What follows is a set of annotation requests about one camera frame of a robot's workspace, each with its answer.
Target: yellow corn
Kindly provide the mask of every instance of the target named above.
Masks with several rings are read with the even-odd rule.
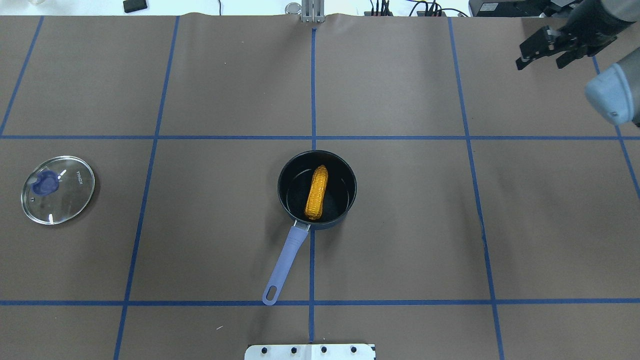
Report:
[[[320,165],[311,180],[311,190],[307,198],[307,206],[305,207],[305,215],[310,220],[318,220],[322,217],[322,203],[324,200],[324,192],[326,184],[329,181],[329,171],[324,165]]]

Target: black pot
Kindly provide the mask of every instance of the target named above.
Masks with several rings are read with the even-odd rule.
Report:
[[[305,216],[305,206],[314,171],[320,165],[324,165],[329,173],[323,214],[318,220],[309,220]],[[294,223],[262,294],[263,303],[273,305],[278,300],[296,253],[309,231],[327,229],[344,219],[355,200],[356,188],[356,177],[351,167],[332,152],[305,151],[284,165],[278,178],[278,197]]]

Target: blue handle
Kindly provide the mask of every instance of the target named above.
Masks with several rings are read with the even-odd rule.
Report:
[[[267,287],[262,294],[262,302],[265,305],[273,305],[278,301],[282,286],[285,280],[287,280],[287,275],[289,275],[289,269],[291,269],[291,265],[293,265],[293,259],[296,258],[298,249],[300,249],[300,245],[305,242],[307,235],[309,235],[309,232],[299,227],[292,226],[291,230],[289,230],[287,241],[284,243],[276,267],[273,268]],[[267,295],[269,295],[270,290],[273,291],[273,297],[269,300],[267,299]]]

